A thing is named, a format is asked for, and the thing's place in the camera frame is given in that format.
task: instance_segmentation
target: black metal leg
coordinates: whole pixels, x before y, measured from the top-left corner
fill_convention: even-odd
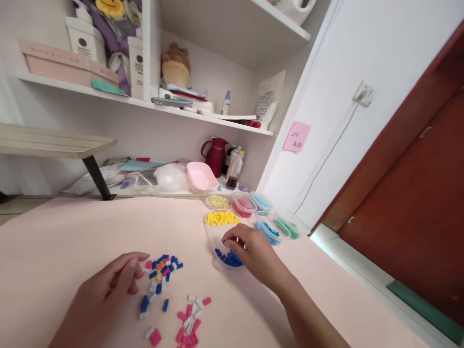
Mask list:
[[[110,190],[105,183],[105,179],[103,179],[103,175],[100,172],[97,161],[95,161],[95,157],[89,156],[82,159],[82,161],[84,161],[93,182],[97,185],[98,191],[100,191],[101,197],[103,198],[102,201],[112,201],[116,195],[112,195],[110,193]]]
[[[11,201],[14,197],[17,197],[17,196],[18,195],[6,195],[2,191],[0,191],[0,204]]]

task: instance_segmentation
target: bottle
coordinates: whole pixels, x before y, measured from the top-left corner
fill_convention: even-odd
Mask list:
[[[142,39],[142,26],[135,30],[136,36],[129,36],[130,62],[130,96],[137,99],[144,99],[144,52]]]
[[[66,17],[71,49],[74,53],[89,57],[106,67],[105,41],[102,33],[94,26],[88,8],[79,0],[73,0],[79,7],[76,17]]]
[[[233,159],[238,155],[238,152],[242,149],[241,146],[239,146],[238,148],[234,149],[232,152],[231,152],[231,161],[230,163],[232,163]],[[226,174],[226,180],[229,179],[229,174],[231,172],[231,165],[229,163],[229,167],[227,168],[227,174]]]
[[[237,187],[237,179],[242,171],[243,167],[243,151],[239,151],[237,157],[235,157],[230,165],[231,172],[229,179],[227,179],[226,187],[234,190]]]
[[[232,146],[227,150],[226,158],[224,159],[224,164],[222,165],[222,173],[227,175],[227,170],[229,169],[229,164],[231,163],[231,152],[237,148],[237,145],[232,144]]]
[[[231,92],[227,91],[226,99],[224,99],[224,103],[222,103],[221,115],[227,115],[227,113],[229,112],[230,104],[231,104]]]

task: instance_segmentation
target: wooden bench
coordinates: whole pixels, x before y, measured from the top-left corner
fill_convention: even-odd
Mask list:
[[[95,135],[0,123],[0,154],[81,159],[104,201],[115,195],[110,194],[93,155],[116,142],[117,139]],[[6,197],[0,192],[0,202]]]

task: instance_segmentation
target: pink plastic basket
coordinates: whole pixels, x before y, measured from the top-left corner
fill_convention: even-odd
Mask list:
[[[193,192],[207,195],[218,188],[219,184],[213,171],[203,162],[190,162],[187,164],[187,177]]]

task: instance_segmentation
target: door frame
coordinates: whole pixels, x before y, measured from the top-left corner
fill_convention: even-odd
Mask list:
[[[334,200],[312,228],[320,223],[337,232],[349,223],[390,168],[464,84],[464,20],[432,61],[391,120],[369,148]]]

